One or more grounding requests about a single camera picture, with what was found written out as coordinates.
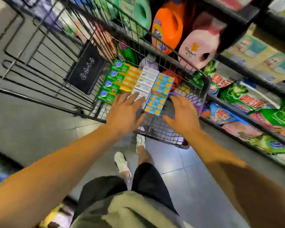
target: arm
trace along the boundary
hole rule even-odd
[[[144,98],[133,103],[138,93],[129,95],[115,97],[107,124],[0,183],[0,227],[30,228],[42,221],[108,148],[139,126],[145,115],[136,120],[136,112]]]
[[[164,120],[196,151],[230,202],[252,228],[285,227],[285,189],[252,169],[200,129],[193,104],[171,97],[175,120]]]

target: foot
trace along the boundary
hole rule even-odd
[[[129,182],[129,180],[131,179],[132,175],[131,175],[131,171],[129,169],[128,166],[128,162],[125,158],[125,156],[123,155],[122,152],[117,152],[114,155],[114,161],[115,161],[115,165],[117,167],[117,170],[119,173],[122,173],[123,175],[127,176],[127,182]]]
[[[139,130],[141,131],[145,131],[145,129],[140,126],[138,127]],[[143,135],[140,134],[136,134],[136,153],[139,154],[137,147],[139,146],[143,146],[144,148],[146,148],[146,138]]]

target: pink comfort bottle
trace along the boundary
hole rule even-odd
[[[213,17],[211,24],[200,25],[188,35],[178,53],[197,68],[203,68],[216,54],[220,43],[220,31],[225,27],[225,23]],[[196,70],[180,57],[178,60],[186,69]]]

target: black pants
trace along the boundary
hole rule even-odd
[[[91,180],[82,188],[73,221],[93,203],[127,190],[125,181],[118,176],[98,177]],[[168,189],[160,173],[152,164],[142,163],[137,167],[132,190],[162,203],[177,214]]]

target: white shoe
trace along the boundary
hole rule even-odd
[[[138,127],[138,129],[141,131],[145,131],[145,129],[142,126]],[[139,146],[144,146],[144,148],[146,148],[146,138],[143,135],[136,134],[136,153],[137,154],[139,154],[137,151],[137,147]]]
[[[128,162],[124,156],[124,154],[122,152],[117,152],[114,155],[114,161],[115,161],[115,165],[117,167],[117,170],[119,173],[123,172],[123,171],[129,171],[129,179],[127,182],[129,182],[129,180],[131,179],[132,175],[131,175],[131,171],[129,169],[128,166]]]

